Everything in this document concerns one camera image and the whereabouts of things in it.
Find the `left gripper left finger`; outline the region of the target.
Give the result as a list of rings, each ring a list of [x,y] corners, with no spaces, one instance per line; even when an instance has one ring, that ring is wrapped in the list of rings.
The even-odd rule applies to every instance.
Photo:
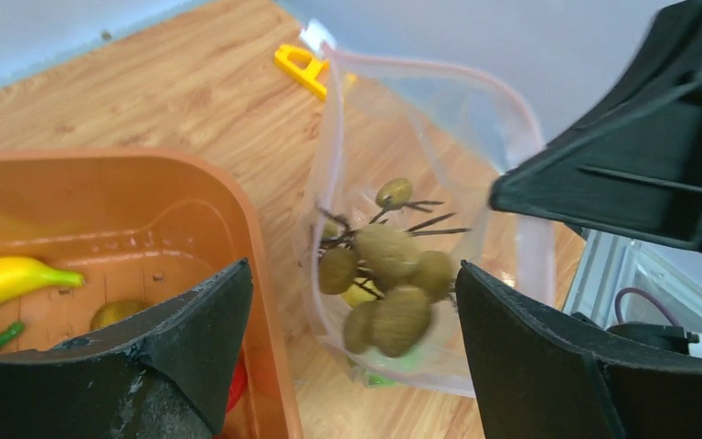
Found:
[[[0,438],[219,434],[252,297],[243,259],[116,324],[0,355]]]

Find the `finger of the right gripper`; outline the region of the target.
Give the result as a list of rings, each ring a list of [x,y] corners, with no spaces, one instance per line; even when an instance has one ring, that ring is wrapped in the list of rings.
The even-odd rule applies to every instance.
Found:
[[[615,86],[489,204],[702,253],[702,1],[661,9]]]

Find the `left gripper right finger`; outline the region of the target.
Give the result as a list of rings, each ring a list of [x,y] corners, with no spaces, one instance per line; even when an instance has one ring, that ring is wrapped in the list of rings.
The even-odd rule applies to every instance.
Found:
[[[458,313],[488,438],[702,438],[702,333],[602,329],[464,262]]]

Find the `brown kiwi toy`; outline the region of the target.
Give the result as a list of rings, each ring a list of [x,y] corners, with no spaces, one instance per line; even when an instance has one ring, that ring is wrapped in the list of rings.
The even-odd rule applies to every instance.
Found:
[[[129,316],[137,314],[150,305],[141,300],[120,300],[101,306],[90,321],[90,331],[115,324]]]

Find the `green apple toy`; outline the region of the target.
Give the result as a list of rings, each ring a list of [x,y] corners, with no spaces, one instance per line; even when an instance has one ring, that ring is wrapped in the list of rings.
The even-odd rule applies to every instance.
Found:
[[[389,388],[404,385],[417,376],[424,364],[423,353],[412,350],[401,358],[388,358],[377,351],[369,351],[372,362],[367,364],[354,357],[346,357],[351,381],[366,388]]]

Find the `brown longan cluster toy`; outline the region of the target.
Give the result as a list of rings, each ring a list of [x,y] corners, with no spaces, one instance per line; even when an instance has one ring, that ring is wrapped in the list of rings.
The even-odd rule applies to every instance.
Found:
[[[349,219],[318,207],[325,220],[316,258],[321,294],[341,295],[357,288],[370,300],[352,306],[341,336],[344,349],[361,355],[376,349],[387,358],[401,358],[428,334],[434,307],[451,299],[457,271],[448,252],[422,250],[417,238],[461,234],[463,229],[436,229],[451,213],[432,216],[407,229],[391,224],[387,214],[413,209],[431,212],[436,201],[414,198],[405,177],[384,183],[375,196],[378,213],[353,227]]]

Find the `yellow pear toy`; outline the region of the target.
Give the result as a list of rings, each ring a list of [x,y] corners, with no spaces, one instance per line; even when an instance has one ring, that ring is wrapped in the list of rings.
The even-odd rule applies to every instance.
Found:
[[[357,307],[365,302],[378,300],[381,296],[382,293],[371,281],[365,282],[362,286],[353,284],[341,294],[343,300],[351,308]]]

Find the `clear zip top bag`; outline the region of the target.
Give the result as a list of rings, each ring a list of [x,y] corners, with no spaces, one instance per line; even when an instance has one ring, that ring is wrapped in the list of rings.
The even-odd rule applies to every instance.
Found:
[[[344,349],[341,330],[351,307],[341,295],[318,290],[316,258],[325,220],[317,208],[342,214],[358,227],[378,213],[378,189],[396,177],[410,180],[415,199],[437,204],[429,213],[389,213],[391,224],[407,229],[451,213],[436,229],[463,229],[461,234],[419,237],[420,249],[448,252],[456,278],[462,263],[470,262],[518,292],[552,304],[551,225],[496,212],[489,205],[493,183],[543,149],[527,103],[480,70],[341,48],[317,20],[305,26],[300,38],[317,58],[334,65],[293,241],[306,279],[303,303],[318,342],[346,367],[346,357],[370,364],[369,351],[377,351],[354,355]],[[431,330],[413,349],[423,353],[421,372],[404,385],[473,396],[455,298],[454,287],[451,299],[434,307]]]

